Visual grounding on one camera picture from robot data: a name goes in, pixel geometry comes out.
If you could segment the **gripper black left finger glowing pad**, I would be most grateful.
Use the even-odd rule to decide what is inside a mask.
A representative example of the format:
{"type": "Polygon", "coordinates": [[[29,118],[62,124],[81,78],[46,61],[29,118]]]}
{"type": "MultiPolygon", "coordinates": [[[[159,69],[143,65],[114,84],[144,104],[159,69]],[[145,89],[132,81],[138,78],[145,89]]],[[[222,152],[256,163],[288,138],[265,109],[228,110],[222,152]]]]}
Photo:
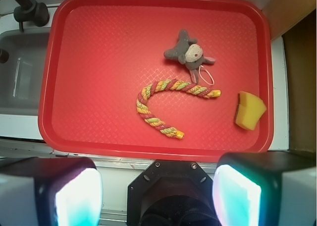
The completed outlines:
{"type": "Polygon", "coordinates": [[[97,226],[102,204],[102,177],[88,157],[0,160],[2,226],[97,226]]]}

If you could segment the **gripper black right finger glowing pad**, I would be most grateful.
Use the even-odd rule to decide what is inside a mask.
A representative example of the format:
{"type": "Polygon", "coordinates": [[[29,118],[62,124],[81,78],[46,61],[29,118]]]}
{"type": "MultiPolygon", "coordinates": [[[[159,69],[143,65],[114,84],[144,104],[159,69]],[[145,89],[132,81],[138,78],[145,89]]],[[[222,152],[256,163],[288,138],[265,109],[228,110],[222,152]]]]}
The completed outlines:
{"type": "Polygon", "coordinates": [[[315,226],[317,157],[226,153],[217,163],[212,199],[223,226],[315,226]]]}

